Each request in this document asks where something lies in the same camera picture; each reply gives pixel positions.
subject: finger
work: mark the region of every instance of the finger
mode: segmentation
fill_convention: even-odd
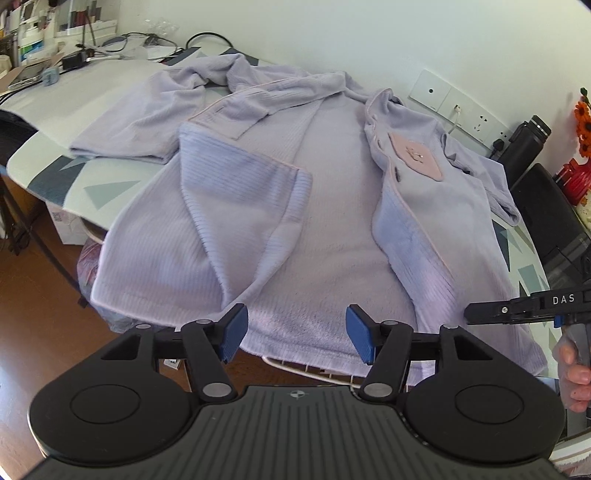
[[[584,387],[577,387],[570,393],[570,398],[579,401],[591,400],[591,387],[586,385]]]
[[[567,365],[572,365],[577,359],[577,351],[571,343],[565,343],[559,350],[560,358]]]
[[[587,410],[587,405],[589,405],[588,402],[579,401],[577,403],[573,403],[570,406],[570,409],[575,413],[583,413],[585,410]]]
[[[572,383],[589,385],[589,382],[591,382],[591,369],[583,365],[572,365],[567,371],[566,378]]]

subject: ribbed gray panel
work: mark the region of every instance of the ribbed gray panel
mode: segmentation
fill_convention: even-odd
[[[305,395],[291,395],[301,391]],[[483,469],[423,446],[385,406],[348,387],[249,387],[205,407],[173,447],[133,465],[88,469],[46,460],[27,480],[558,480],[545,460]]]

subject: black thermos bottle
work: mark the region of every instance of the black thermos bottle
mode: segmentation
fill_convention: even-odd
[[[534,115],[529,122],[523,122],[509,139],[509,146],[498,158],[505,167],[507,183],[512,189],[517,180],[525,173],[538,154],[552,130],[539,116]]]

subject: wooden floor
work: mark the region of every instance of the wooden floor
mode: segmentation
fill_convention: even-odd
[[[81,247],[62,245],[47,214],[35,230],[74,273]],[[33,243],[19,257],[0,251],[0,467],[12,480],[42,460],[27,424],[35,393],[116,336],[77,299]],[[312,383],[244,352],[226,368],[238,390],[247,384]],[[164,367],[162,373],[186,387],[183,371]]]

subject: white cord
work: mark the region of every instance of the white cord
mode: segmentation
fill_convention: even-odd
[[[460,121],[460,115],[462,114],[462,107],[459,105],[456,105],[453,108],[453,111],[456,113],[456,122],[453,124],[452,129],[449,132],[447,132],[448,134],[451,134],[456,129],[457,124]]]

